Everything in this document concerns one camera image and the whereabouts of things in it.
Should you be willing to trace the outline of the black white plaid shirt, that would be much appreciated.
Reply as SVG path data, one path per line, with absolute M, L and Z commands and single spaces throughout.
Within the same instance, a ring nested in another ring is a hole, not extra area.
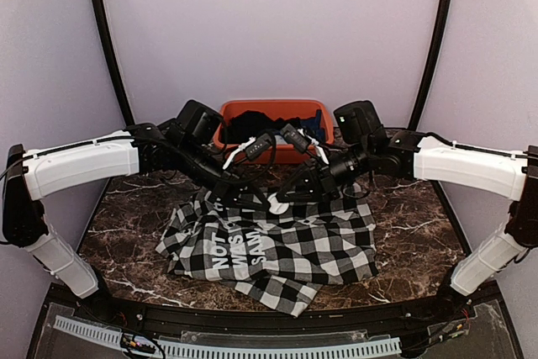
M 378 274 L 376 228 L 360 185 L 328 203 L 292 203 L 282 214 L 227 208 L 201 189 L 173 209 L 156 252 L 177 276 L 220 282 L 298 317 L 324 285 Z

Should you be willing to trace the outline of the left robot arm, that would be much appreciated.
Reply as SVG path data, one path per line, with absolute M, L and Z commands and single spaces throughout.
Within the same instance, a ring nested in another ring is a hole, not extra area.
M 26 250 L 101 322 L 119 314 L 103 281 L 49 224 L 42 199 L 52 193 L 110 177 L 178 171 L 193 182 L 233 196 L 247 182 L 227 172 L 206 146 L 223 117 L 195 100 L 162 124 L 134 124 L 99 138 L 44 150 L 14 145 L 3 180 L 2 244 Z

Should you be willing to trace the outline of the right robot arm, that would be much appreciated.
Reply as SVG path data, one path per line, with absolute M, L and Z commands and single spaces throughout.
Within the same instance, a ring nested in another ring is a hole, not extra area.
M 337 198 L 343 185 L 364 173 L 450 182 L 498 194 L 512 203 L 507 224 L 459 262 L 430 300 L 429 312 L 435 319 L 449 319 L 462 299 L 519 254 L 537 247 L 536 147 L 494 150 L 413 130 L 389 136 L 370 101 L 348 103 L 334 115 L 347 148 L 304 162 L 269 198 L 272 213 L 282 214 L 290 203 Z

